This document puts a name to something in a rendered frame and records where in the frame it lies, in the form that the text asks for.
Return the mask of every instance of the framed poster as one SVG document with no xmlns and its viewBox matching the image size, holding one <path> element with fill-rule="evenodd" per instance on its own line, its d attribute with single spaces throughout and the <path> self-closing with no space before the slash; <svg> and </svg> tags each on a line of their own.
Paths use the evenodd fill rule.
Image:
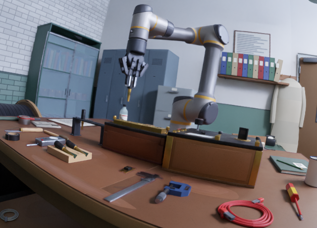
<svg viewBox="0 0 317 228">
<path fill-rule="evenodd" d="M 270 57 L 271 34 L 234 31 L 234 53 Z"/>
</svg>

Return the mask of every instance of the red binder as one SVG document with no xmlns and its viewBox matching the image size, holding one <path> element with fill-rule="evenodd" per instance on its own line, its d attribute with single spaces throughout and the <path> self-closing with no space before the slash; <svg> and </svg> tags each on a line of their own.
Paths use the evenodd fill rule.
<svg viewBox="0 0 317 228">
<path fill-rule="evenodd" d="M 263 80 L 263 72 L 264 72 L 264 56 L 259 56 L 259 74 L 258 79 Z"/>
<path fill-rule="evenodd" d="M 239 54 L 237 76 L 242 76 L 242 70 L 243 70 L 243 54 Z"/>
</svg>

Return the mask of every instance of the red cable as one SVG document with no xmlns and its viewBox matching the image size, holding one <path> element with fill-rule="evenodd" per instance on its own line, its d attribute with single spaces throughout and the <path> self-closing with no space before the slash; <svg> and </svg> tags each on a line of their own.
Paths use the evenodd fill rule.
<svg viewBox="0 0 317 228">
<path fill-rule="evenodd" d="M 230 210 L 230 207 L 232 206 L 255 208 L 260 210 L 263 213 L 263 215 L 256 220 L 243 219 L 241 217 L 238 217 L 236 214 L 234 214 Z M 225 202 L 218 207 L 218 212 L 221 218 L 224 218 L 223 209 L 227 210 L 228 212 L 230 212 L 232 215 L 235 216 L 235 219 L 232 220 L 231 222 L 241 226 L 245 226 L 245 227 L 257 227 L 257 228 L 267 227 L 271 225 L 274 220 L 272 212 L 266 206 L 264 206 L 263 203 L 253 203 L 252 201 L 246 201 L 246 200 Z"/>
<path fill-rule="evenodd" d="M 299 209 L 299 205 L 298 205 L 298 202 L 297 202 L 296 198 L 295 198 L 295 203 L 296 203 L 296 206 L 297 206 L 298 214 L 301 216 L 302 215 L 301 209 Z"/>
</svg>

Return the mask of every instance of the brown tabletop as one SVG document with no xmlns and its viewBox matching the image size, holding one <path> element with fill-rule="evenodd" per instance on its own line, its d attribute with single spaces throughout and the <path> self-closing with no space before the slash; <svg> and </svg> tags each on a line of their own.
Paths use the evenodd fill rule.
<svg viewBox="0 0 317 228">
<path fill-rule="evenodd" d="M 102 123 L 102 119 L 93 119 Z M 304 176 L 281 174 L 269 161 L 270 155 L 306 159 L 302 154 L 284 151 L 264 151 L 257 183 L 254 189 L 210 182 L 163 171 L 161 166 L 130 158 L 101 148 L 100 127 L 85 127 L 81 136 L 70 135 L 71 127 L 48 131 L 68 135 L 80 148 L 93 153 L 93 159 L 73 164 L 65 163 L 46 151 L 46 147 L 27 147 L 36 137 L 47 137 L 45 133 L 20 133 L 20 141 L 7 141 L 4 130 L 18 129 L 16 121 L 1 121 L 0 162 L 45 200 L 61 211 L 89 227 L 105 227 L 106 223 L 117 227 L 142 228 L 204 228 L 237 227 L 219 217 L 217 207 L 231 200 L 254 200 L 264 198 L 274 221 L 270 227 L 317 227 L 317 190 L 304 184 Z M 124 174 L 125 166 L 136 170 Z M 139 171 L 160 174 L 162 180 L 154 182 L 108 203 L 104 198 L 140 181 Z M 188 197 L 168 195 L 161 204 L 155 197 L 165 185 L 173 180 L 192 186 Z M 299 206 L 304 221 L 299 221 L 294 203 L 290 202 L 285 186 L 293 183 L 298 191 Z M 260 212 L 251 208 L 232 208 L 246 219 L 257 219 Z"/>
</svg>

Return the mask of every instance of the bottle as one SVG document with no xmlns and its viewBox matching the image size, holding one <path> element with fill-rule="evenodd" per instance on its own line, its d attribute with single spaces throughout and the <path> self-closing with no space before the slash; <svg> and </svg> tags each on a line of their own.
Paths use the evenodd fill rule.
<svg viewBox="0 0 317 228">
<path fill-rule="evenodd" d="M 121 108 L 120 113 L 119 113 L 119 119 L 128 121 L 128 110 L 127 110 L 127 105 L 124 104 L 123 108 Z"/>
</svg>

